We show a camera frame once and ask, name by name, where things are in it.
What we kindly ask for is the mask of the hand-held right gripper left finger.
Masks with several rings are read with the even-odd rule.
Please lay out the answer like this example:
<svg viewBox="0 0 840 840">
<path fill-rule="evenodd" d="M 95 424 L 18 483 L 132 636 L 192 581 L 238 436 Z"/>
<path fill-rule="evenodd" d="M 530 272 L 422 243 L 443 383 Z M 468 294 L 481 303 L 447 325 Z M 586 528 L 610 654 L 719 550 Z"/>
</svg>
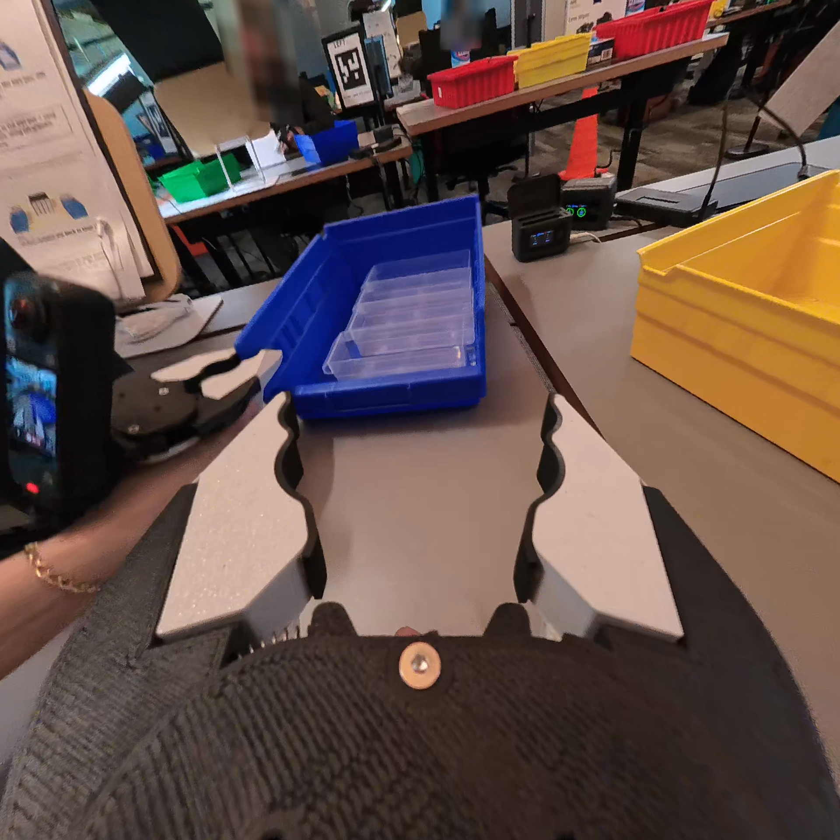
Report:
<svg viewBox="0 0 840 840">
<path fill-rule="evenodd" d="M 258 645 L 299 626 L 328 579 L 291 394 L 278 393 L 196 482 L 156 626 L 166 643 L 243 627 Z"/>
</svg>

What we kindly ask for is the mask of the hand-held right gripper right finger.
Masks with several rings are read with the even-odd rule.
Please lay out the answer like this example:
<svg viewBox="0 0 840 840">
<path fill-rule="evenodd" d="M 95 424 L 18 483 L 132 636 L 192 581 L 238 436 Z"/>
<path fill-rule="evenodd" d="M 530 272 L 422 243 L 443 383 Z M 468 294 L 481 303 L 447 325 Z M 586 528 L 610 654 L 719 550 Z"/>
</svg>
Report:
<svg viewBox="0 0 840 840">
<path fill-rule="evenodd" d="M 667 643 L 684 636 L 645 485 L 560 394 L 548 397 L 537 469 L 513 571 L 520 603 L 547 637 L 604 627 Z"/>
</svg>

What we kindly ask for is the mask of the row of clear drawers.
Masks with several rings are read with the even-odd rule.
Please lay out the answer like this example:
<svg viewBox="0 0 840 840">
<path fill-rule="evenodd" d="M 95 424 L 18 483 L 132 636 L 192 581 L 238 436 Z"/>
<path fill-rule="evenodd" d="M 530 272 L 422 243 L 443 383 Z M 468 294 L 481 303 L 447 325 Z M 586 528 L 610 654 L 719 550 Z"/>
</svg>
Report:
<svg viewBox="0 0 840 840">
<path fill-rule="evenodd" d="M 465 367 L 476 341 L 475 305 L 467 248 L 378 262 L 322 372 L 346 382 Z"/>
</svg>

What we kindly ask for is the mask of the person's left forearm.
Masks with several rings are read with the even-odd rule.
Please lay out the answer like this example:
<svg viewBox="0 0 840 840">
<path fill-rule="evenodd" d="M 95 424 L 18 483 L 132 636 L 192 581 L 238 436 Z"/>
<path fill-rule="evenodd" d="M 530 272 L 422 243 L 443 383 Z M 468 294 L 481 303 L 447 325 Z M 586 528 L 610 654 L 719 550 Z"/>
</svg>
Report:
<svg viewBox="0 0 840 840">
<path fill-rule="evenodd" d="M 90 605 L 104 577 L 97 540 L 81 532 L 31 542 L 1 562 L 1 677 Z"/>
</svg>

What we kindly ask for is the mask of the large yellow plastic bin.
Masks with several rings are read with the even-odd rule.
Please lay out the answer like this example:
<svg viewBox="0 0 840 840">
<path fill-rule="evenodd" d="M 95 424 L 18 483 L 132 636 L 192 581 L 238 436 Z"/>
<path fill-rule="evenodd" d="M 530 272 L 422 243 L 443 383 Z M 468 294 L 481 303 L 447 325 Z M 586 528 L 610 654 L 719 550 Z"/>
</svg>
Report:
<svg viewBox="0 0 840 840">
<path fill-rule="evenodd" d="M 638 251 L 632 357 L 839 481 L 839 172 Z"/>
</svg>

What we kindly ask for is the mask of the wooden background table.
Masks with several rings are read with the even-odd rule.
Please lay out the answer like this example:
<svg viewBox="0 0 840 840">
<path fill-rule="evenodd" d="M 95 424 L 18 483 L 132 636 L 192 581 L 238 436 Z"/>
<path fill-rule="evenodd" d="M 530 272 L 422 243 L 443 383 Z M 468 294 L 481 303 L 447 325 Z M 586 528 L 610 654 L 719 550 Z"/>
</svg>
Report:
<svg viewBox="0 0 840 840">
<path fill-rule="evenodd" d="M 655 51 L 609 66 L 545 82 L 504 96 L 485 100 L 463 108 L 444 108 L 431 100 L 424 100 L 398 108 L 397 118 L 411 140 L 419 140 L 428 201 L 438 200 L 438 167 L 432 136 L 454 125 L 488 118 L 498 112 L 528 109 L 540 103 L 538 112 L 527 112 L 521 121 L 521 131 L 534 133 L 613 109 L 627 109 L 623 142 L 616 174 L 618 192 L 633 187 L 639 146 L 644 132 L 644 115 L 651 98 L 672 92 L 678 75 L 691 58 L 725 46 L 727 32 L 704 35 L 703 38 Z M 551 106 L 550 100 L 571 91 L 584 90 L 605 82 L 619 80 L 620 87 L 591 98 Z"/>
<path fill-rule="evenodd" d="M 232 208 L 242 207 L 267 198 L 293 193 L 306 186 L 343 179 L 357 172 L 376 171 L 377 166 L 407 160 L 413 153 L 411 141 L 397 134 L 398 144 L 391 149 L 358 159 L 350 157 L 340 163 L 309 165 L 305 161 L 286 162 L 270 166 L 267 170 L 246 174 L 237 184 L 210 197 L 188 203 L 178 203 L 173 198 L 160 198 L 158 211 L 168 226 L 182 224 L 194 218 L 209 214 L 220 214 Z"/>
</svg>

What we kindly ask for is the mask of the small blue plastic bin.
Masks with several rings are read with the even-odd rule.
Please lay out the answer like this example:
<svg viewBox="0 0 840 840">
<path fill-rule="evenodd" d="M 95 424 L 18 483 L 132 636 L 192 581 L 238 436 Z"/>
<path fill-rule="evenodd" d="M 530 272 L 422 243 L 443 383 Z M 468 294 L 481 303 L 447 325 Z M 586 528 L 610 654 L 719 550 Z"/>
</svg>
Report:
<svg viewBox="0 0 840 840">
<path fill-rule="evenodd" d="M 353 120 L 337 120 L 330 129 L 307 135 L 297 134 L 295 145 L 310 165 L 334 165 L 350 158 L 360 148 L 359 132 Z"/>
</svg>

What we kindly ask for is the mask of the black charger case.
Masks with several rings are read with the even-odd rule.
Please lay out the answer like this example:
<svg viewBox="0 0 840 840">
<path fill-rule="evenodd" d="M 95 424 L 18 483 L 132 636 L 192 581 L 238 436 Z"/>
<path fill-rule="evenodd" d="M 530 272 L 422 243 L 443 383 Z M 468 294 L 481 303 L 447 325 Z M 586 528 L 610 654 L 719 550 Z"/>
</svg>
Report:
<svg viewBox="0 0 840 840">
<path fill-rule="evenodd" d="M 511 252 L 518 262 L 558 256 L 570 246 L 572 215 L 561 200 L 562 187 L 557 173 L 530 177 L 509 187 Z"/>
</svg>

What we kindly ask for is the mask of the printed tag sign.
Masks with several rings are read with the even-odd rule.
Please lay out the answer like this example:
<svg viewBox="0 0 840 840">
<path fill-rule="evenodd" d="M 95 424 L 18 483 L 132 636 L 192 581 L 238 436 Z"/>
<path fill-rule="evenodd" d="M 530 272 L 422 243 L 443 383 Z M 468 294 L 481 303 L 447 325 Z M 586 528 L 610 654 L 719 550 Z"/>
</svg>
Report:
<svg viewBox="0 0 840 840">
<path fill-rule="evenodd" d="M 356 23 L 324 36 L 321 43 L 341 112 L 375 104 L 375 83 L 364 46 L 362 24 Z"/>
</svg>

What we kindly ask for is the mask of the black laptop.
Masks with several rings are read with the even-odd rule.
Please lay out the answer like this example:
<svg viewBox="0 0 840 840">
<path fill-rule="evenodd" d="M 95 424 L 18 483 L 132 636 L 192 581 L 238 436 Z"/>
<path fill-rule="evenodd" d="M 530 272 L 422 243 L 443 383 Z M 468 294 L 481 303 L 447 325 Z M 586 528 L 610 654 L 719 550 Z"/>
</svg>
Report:
<svg viewBox="0 0 840 840">
<path fill-rule="evenodd" d="M 642 222 L 686 228 L 825 172 L 828 168 L 819 165 L 802 169 L 788 163 L 717 180 L 712 190 L 706 184 L 677 192 L 643 186 L 618 196 L 615 211 Z"/>
</svg>

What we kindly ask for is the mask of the small red plastic bin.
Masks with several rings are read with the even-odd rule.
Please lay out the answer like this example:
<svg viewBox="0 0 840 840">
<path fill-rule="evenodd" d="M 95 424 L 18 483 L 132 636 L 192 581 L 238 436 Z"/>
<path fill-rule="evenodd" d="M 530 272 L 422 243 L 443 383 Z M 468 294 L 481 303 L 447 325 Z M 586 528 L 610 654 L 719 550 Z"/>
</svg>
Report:
<svg viewBox="0 0 840 840">
<path fill-rule="evenodd" d="M 429 74 L 434 104 L 455 110 L 512 93 L 517 60 L 514 55 L 494 56 Z"/>
</svg>

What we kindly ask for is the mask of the orange traffic cone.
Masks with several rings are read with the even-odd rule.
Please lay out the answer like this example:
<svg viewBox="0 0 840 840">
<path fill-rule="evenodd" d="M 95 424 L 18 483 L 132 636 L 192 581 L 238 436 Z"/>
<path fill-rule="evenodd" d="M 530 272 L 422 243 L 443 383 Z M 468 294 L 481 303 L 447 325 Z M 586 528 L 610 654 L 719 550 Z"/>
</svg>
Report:
<svg viewBox="0 0 840 840">
<path fill-rule="evenodd" d="M 574 124 L 569 158 L 565 168 L 559 173 L 562 182 L 589 179 L 608 173 L 608 162 L 598 165 L 598 115 L 597 112 L 577 119 Z"/>
</svg>

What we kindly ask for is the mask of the small yellow plastic bin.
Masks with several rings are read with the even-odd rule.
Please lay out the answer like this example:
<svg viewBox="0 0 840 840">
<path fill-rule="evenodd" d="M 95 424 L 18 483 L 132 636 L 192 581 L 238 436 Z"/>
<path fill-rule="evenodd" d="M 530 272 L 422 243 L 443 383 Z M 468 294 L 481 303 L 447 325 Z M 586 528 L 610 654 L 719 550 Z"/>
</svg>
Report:
<svg viewBox="0 0 840 840">
<path fill-rule="evenodd" d="M 528 48 L 513 49 L 514 76 L 519 90 L 581 74 L 587 68 L 592 33 L 564 35 Z"/>
</svg>

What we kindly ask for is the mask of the grey sign board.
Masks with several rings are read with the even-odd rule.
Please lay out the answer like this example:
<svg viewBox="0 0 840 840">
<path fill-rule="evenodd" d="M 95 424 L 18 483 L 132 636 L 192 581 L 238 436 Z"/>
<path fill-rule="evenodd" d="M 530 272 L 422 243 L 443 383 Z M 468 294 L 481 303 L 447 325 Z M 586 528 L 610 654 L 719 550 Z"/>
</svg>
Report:
<svg viewBox="0 0 840 840">
<path fill-rule="evenodd" d="M 839 95 L 839 42 L 825 37 L 764 106 L 778 127 L 781 119 L 801 137 Z"/>
</svg>

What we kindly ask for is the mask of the long red plastic bin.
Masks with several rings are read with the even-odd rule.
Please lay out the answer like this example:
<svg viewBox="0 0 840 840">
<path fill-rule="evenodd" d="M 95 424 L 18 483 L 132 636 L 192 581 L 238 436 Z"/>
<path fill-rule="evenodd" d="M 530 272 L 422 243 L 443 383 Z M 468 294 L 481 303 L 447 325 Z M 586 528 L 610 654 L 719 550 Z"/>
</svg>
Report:
<svg viewBox="0 0 840 840">
<path fill-rule="evenodd" d="M 599 40 L 613 41 L 613 59 L 625 61 L 702 39 L 712 1 L 656 7 L 595 26 Z"/>
</svg>

